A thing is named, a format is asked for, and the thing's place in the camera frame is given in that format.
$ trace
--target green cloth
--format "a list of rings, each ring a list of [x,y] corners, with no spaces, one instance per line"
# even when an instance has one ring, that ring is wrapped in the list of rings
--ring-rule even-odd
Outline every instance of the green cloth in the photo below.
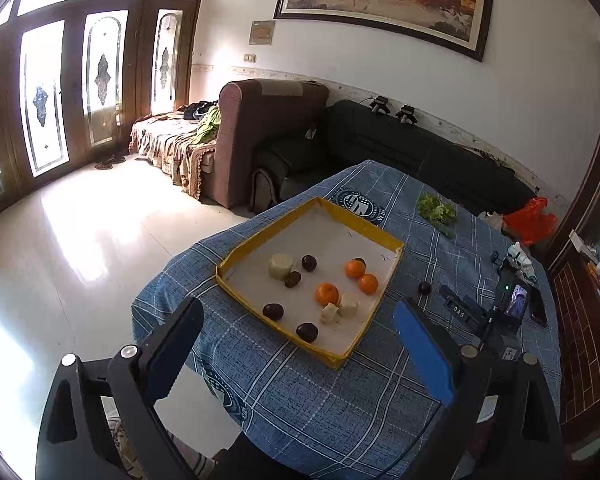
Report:
[[[220,107],[213,105],[200,121],[190,144],[202,144],[216,138],[220,127]]]

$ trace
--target tablecloth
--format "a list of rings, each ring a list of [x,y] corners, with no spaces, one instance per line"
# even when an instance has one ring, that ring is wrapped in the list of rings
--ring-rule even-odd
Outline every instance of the tablecloth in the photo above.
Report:
[[[421,280],[434,290],[448,285],[489,308],[498,281],[489,256],[504,255],[510,241],[458,208],[453,239],[416,213],[420,181],[367,160],[174,257],[132,305],[140,342],[180,304],[197,296],[204,327],[187,359],[246,436],[269,456],[312,478],[371,478],[388,466],[423,428],[436,406],[392,327],[395,303],[417,296]],[[216,265],[240,242],[311,197],[349,208],[403,240],[406,248],[369,329],[347,362],[331,370],[273,332],[216,283]],[[559,412],[560,351],[554,300],[544,269],[534,261],[548,326],[528,313],[518,336],[540,359]],[[420,299],[429,319],[456,341],[471,335],[443,306],[439,294]],[[390,476],[400,476],[443,410]]]

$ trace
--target silver screw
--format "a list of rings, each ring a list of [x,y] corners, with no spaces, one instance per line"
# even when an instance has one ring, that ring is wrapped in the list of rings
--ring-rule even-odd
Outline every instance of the silver screw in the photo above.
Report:
[[[478,349],[473,345],[462,345],[460,347],[460,353],[467,359],[473,359],[474,357],[477,357]]]
[[[60,361],[62,366],[71,366],[75,363],[75,354],[67,354]]]
[[[525,352],[522,356],[522,360],[528,365],[534,365],[538,362],[538,358],[529,352]]]
[[[138,347],[134,345],[127,345],[121,351],[120,355],[122,355],[125,359],[131,359],[138,353]]]

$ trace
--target brown armchair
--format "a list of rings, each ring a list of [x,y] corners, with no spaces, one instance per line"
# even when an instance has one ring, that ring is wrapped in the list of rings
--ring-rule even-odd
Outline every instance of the brown armchair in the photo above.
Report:
[[[248,202],[256,146],[269,137],[308,129],[323,112],[328,95],[326,86],[312,81],[247,79],[224,85],[206,193],[226,208]]]

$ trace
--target orange fruit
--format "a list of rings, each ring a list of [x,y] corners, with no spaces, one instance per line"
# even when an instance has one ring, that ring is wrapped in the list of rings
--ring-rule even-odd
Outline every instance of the orange fruit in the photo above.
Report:
[[[340,293],[332,283],[321,283],[315,289],[314,298],[322,306],[327,306],[328,303],[338,304]]]
[[[360,260],[349,260],[344,265],[344,273],[348,278],[358,279],[365,273],[365,264]]]
[[[365,274],[358,280],[358,288],[370,296],[378,290],[378,279],[372,274]]]

